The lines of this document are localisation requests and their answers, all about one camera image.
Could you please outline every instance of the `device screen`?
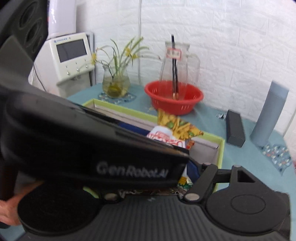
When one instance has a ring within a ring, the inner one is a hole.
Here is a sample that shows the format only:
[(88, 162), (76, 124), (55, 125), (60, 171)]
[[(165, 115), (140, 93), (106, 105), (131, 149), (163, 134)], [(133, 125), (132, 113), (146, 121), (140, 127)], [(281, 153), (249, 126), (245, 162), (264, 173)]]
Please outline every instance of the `device screen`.
[(60, 62), (86, 55), (83, 39), (57, 45)]

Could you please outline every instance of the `white device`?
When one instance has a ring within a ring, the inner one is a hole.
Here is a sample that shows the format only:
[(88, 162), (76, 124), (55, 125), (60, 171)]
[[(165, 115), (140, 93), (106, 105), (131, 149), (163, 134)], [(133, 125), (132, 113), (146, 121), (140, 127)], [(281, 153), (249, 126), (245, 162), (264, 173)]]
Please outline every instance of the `white device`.
[(47, 39), (76, 33), (76, 0), (50, 0)]
[(49, 39), (34, 62), (40, 83), (33, 80), (33, 85), (64, 98), (73, 95), (91, 86), (91, 60), (86, 33)]

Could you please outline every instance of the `yellow flower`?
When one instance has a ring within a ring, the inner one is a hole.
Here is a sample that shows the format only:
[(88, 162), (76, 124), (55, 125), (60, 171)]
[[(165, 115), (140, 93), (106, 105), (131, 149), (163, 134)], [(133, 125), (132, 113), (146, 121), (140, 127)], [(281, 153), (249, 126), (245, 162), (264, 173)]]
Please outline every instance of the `yellow flower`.
[(134, 60), (136, 58), (138, 58), (139, 56), (137, 56), (135, 53), (132, 55), (131, 59)]
[(126, 56), (131, 55), (131, 49), (130, 48), (125, 48), (125, 51), (126, 51)]
[(91, 54), (91, 64), (95, 65), (96, 63), (96, 53)]

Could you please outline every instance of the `red plastic basket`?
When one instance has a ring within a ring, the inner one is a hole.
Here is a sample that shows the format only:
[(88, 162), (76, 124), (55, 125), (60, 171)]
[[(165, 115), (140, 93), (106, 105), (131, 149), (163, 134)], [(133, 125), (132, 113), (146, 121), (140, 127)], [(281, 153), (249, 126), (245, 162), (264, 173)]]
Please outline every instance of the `red plastic basket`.
[(194, 85), (187, 84), (184, 100), (167, 99), (158, 95), (160, 82), (158, 80), (148, 83), (145, 92), (150, 96), (155, 109), (162, 109), (173, 115), (186, 115), (192, 111), (197, 102), (200, 102), (204, 95), (202, 91)]

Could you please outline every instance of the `black box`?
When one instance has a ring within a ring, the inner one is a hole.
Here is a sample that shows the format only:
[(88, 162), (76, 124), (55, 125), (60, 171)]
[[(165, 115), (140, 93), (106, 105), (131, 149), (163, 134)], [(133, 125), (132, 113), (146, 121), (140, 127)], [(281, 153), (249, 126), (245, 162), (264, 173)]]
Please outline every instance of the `black box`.
[(242, 147), (246, 140), (244, 134), (244, 127), (242, 125), (242, 119), (239, 113), (231, 110), (227, 111), (226, 115), (226, 131), (227, 131), (227, 143)]

